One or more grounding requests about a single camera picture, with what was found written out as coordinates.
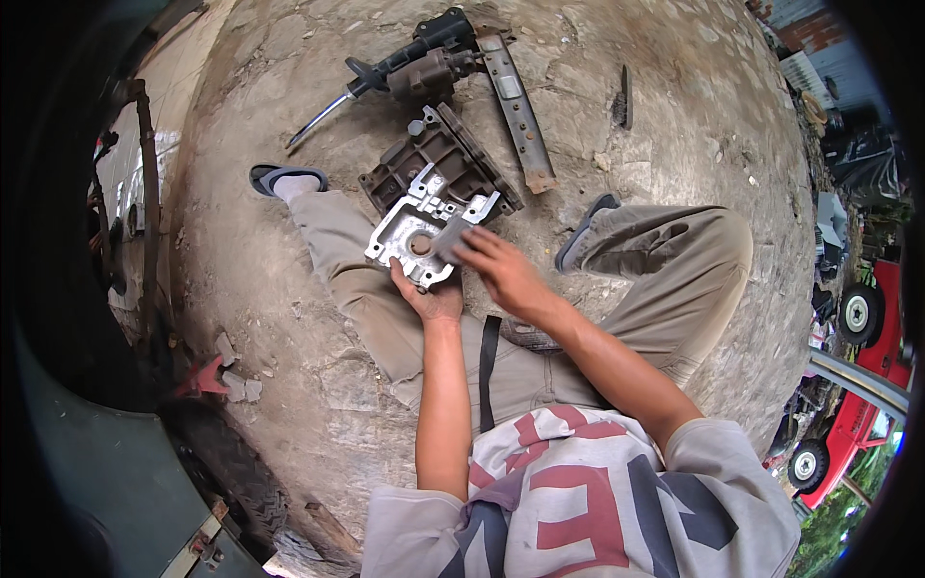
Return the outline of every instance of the strap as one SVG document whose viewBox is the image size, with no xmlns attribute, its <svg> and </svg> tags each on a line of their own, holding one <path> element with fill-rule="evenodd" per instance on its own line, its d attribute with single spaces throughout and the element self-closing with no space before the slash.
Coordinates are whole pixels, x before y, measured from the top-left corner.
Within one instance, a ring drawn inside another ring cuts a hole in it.
<svg viewBox="0 0 925 578">
<path fill-rule="evenodd" d="M 478 365 L 478 410 L 481 414 L 479 431 L 483 434 L 495 427 L 495 417 L 491 412 L 491 397 L 488 395 L 488 380 L 495 370 L 495 354 L 498 353 L 498 330 L 501 318 L 489 315 L 485 318 L 482 329 L 482 353 Z"/>
</svg>

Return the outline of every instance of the white sock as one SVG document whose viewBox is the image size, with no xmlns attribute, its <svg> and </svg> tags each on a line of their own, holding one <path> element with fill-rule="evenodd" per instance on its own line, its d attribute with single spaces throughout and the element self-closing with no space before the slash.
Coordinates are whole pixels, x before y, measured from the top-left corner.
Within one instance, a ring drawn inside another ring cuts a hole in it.
<svg viewBox="0 0 925 578">
<path fill-rule="evenodd" d="M 312 175 L 299 175 L 298 177 L 280 177 L 273 183 L 273 194 L 291 204 L 304 192 L 318 192 L 321 190 L 321 181 Z"/>
</svg>

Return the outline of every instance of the flip-flop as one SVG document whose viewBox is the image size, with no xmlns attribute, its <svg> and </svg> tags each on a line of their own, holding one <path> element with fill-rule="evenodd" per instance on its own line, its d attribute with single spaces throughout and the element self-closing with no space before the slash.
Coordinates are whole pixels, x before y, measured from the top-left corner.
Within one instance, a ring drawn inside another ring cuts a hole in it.
<svg viewBox="0 0 925 578">
<path fill-rule="evenodd" d="M 588 210 L 585 212 L 585 216 L 582 218 L 581 223 L 578 227 L 575 228 L 575 232 L 572 233 L 572 236 L 569 237 L 564 244 L 562 244 L 559 252 L 556 253 L 556 270 L 565 275 L 565 271 L 562 270 L 562 263 L 565 261 L 565 254 L 572 249 L 572 246 L 575 245 L 575 242 L 578 241 L 578 238 L 581 237 L 581 234 L 591 226 L 591 217 L 594 216 L 594 213 L 601 209 L 616 209 L 620 207 L 620 200 L 613 196 L 612 193 L 605 192 L 604 194 L 597 197 Z"/>
<path fill-rule="evenodd" d="M 285 166 L 275 163 L 259 163 L 251 167 L 250 180 L 253 189 L 265 197 L 274 197 L 273 184 L 280 177 L 310 175 L 321 181 L 320 191 L 327 191 L 327 175 L 310 166 Z"/>
</svg>

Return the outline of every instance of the khaki pants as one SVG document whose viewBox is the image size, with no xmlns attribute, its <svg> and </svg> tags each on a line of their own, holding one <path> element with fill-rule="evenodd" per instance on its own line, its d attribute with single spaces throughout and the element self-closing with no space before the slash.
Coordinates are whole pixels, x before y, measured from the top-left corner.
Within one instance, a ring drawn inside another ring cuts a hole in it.
<svg viewBox="0 0 925 578">
<path fill-rule="evenodd" d="M 290 207 L 315 272 L 353 321 L 391 383 L 390 393 L 417 413 L 424 333 L 389 272 L 365 260 L 373 224 L 340 191 L 305 193 Z M 735 311 L 748 279 L 752 242 L 745 219 L 722 207 L 624 206 L 598 211 L 573 251 L 578 251 L 576 266 L 585 273 L 635 280 L 599 325 L 683 385 Z M 474 432 L 482 327 L 463 313 L 462 353 Z M 499 339 L 490 389 L 496 424 L 556 403 L 611 407 L 564 353 L 538 355 L 504 338 Z"/>
</svg>

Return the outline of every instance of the dirt ground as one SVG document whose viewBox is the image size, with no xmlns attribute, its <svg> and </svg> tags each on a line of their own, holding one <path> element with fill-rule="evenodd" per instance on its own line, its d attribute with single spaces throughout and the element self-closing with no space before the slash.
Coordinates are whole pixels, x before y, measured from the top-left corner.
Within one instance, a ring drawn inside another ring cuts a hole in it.
<svg viewBox="0 0 925 578">
<path fill-rule="evenodd" d="M 560 277 L 552 262 L 597 195 L 722 204 L 745 216 L 755 242 L 751 278 L 686 392 L 706 415 L 736 420 L 764 455 L 808 359 L 814 243 L 795 112 L 754 19 L 734 0 L 498 6 L 512 23 L 510 50 L 560 186 L 529 193 L 487 78 L 461 81 L 456 110 L 526 203 L 491 228 L 599 319 L 628 285 Z M 258 198 L 247 173 L 260 161 L 318 166 L 332 188 L 375 216 L 357 177 L 401 138 L 413 111 L 370 92 L 291 155 L 282 145 L 352 79 L 346 56 L 375 62 L 447 7 L 241 0 L 203 70 L 174 184 L 171 293 L 183 333 L 211 351 L 216 333 L 228 331 L 242 355 L 236 371 L 264 382 L 258 402 L 228 411 L 288 489 L 293 527 L 325 557 L 354 566 L 302 507 L 317 498 L 362 542 L 369 492 L 414 484 L 414 416 L 383 393 L 381 375 L 313 275 L 285 205 Z M 635 76 L 630 131 L 610 112 L 624 64 Z M 465 288 L 476 315 L 497 311 L 476 278 L 466 276 Z"/>
</svg>

